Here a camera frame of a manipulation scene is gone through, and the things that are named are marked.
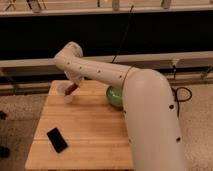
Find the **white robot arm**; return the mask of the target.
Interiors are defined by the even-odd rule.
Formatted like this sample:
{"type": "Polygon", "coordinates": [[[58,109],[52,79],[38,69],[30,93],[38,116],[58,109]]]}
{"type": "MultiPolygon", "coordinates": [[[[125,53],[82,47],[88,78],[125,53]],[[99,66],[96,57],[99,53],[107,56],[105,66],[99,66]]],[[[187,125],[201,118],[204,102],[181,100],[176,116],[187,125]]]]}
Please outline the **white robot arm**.
{"type": "Polygon", "coordinates": [[[84,77],[120,88],[135,171],[187,171],[179,118],[167,78],[153,69],[87,60],[75,42],[54,64],[78,84],[84,77]]]}

